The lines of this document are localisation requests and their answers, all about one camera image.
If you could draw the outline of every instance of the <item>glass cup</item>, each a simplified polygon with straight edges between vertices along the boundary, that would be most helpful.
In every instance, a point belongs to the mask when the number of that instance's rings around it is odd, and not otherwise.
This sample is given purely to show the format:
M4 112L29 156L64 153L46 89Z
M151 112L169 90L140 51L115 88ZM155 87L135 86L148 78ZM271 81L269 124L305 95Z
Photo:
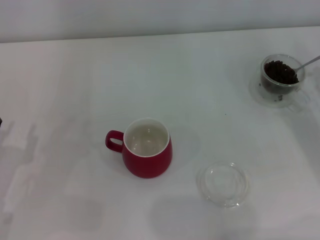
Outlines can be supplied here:
M250 191L247 173L232 162L215 162L201 170L197 185L208 200L223 208L239 206Z
M305 69L302 68L296 73L299 82L295 84L283 84L271 79L266 74L265 64L270 63L271 61L281 61L292 69L296 69L302 66L302 64L298 60L285 54L273 54L267 56L261 63L261 84L264 89L271 94L278 95L287 95L293 91L297 92L301 88L301 85L305 80Z
M274 108L288 107L292 112L300 112L310 102L309 95L301 88L305 81L305 69L297 72L298 81L295 84L283 84L271 79L265 72L265 64L271 61L281 61L292 69L302 64L291 56L285 54L273 54L267 56L260 65L259 81L253 81L251 86L253 93L259 95L255 98L262 104Z

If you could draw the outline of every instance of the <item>white wall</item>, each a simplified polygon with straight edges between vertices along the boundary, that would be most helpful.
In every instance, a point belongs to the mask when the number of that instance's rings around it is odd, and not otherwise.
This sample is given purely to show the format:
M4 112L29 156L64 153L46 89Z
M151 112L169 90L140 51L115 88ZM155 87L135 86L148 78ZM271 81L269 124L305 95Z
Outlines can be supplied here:
M320 25L320 0L0 0L0 42Z

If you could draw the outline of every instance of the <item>mug handle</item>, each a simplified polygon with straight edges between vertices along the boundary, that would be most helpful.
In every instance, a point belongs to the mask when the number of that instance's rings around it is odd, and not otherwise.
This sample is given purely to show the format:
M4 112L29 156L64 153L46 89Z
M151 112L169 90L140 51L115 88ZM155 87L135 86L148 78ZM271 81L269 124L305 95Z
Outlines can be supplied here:
M120 132L120 131L115 131L115 130L111 130L108 132L108 134L105 137L105 145L108 149L121 153L122 152L122 147L123 144L117 144L113 141L111 141L111 139L117 139L120 141L124 141L124 133Z

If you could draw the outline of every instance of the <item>spoon handle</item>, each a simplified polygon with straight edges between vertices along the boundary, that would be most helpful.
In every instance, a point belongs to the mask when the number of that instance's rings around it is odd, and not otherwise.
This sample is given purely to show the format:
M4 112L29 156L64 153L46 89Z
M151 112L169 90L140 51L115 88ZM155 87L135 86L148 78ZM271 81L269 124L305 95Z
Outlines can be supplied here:
M308 61L307 63L303 64L302 66L295 69L295 72L298 72L300 69L304 68L305 66L312 64L313 62L320 59L320 56L317 56L316 58L312 59L311 61Z

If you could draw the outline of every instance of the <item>cup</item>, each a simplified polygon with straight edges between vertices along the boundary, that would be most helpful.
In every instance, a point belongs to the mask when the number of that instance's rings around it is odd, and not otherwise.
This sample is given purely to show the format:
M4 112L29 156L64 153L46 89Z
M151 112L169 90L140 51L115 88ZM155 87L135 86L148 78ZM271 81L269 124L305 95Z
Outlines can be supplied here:
M302 110L310 101L309 95L303 91L305 81L305 69L300 69L296 74L298 81L295 84L283 84L271 79L265 72L265 64L271 61L281 61L292 69L302 64L295 58L285 54L273 54L267 56L260 65L259 93L265 101L269 101L274 107L289 107L294 112Z
M219 161L200 170L196 182L208 200L223 208L239 206L250 192L247 172L232 162Z
M111 139L122 141L117 144ZM154 178L167 170L172 159L168 129L153 118L132 122L124 133L111 130L105 137L108 149L122 153L125 166L140 178Z

